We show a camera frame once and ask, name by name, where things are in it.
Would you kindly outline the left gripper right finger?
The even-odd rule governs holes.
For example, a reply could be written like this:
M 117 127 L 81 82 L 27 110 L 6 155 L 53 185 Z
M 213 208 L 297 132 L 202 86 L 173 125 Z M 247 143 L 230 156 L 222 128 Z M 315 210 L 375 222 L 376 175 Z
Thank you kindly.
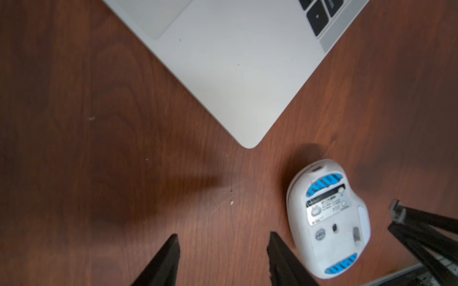
M 267 246 L 272 286 L 319 286 L 277 232 Z

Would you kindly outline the white wireless mouse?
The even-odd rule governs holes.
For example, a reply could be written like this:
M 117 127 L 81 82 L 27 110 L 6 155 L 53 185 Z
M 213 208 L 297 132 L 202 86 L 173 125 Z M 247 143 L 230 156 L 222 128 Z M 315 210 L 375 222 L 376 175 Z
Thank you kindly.
M 370 241 L 367 206 L 333 160 L 319 160 L 299 171 L 287 190 L 286 207 L 295 246 L 317 278 L 346 272 Z

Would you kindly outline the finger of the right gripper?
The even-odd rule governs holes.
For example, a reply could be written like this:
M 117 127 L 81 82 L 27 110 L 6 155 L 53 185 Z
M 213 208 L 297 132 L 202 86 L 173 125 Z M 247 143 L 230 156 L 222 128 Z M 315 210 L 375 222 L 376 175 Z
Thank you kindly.
M 429 250 L 458 263 L 458 242 L 441 232 L 458 233 L 458 220 L 405 207 L 399 200 L 390 206 L 392 223 L 388 231 L 429 270 L 442 286 L 456 286 L 458 276 L 452 273 Z

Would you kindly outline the silver laptop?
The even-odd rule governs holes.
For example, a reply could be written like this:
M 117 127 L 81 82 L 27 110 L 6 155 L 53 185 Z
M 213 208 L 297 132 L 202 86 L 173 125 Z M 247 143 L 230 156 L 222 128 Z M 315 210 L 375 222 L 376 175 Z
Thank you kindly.
M 256 147 L 366 1 L 107 1 L 244 148 Z

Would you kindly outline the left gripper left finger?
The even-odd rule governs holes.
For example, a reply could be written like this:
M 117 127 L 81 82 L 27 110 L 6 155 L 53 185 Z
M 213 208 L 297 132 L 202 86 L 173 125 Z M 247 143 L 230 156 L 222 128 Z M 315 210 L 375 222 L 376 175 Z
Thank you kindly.
M 175 286 L 179 261 L 180 245 L 178 235 L 172 234 L 131 285 Z

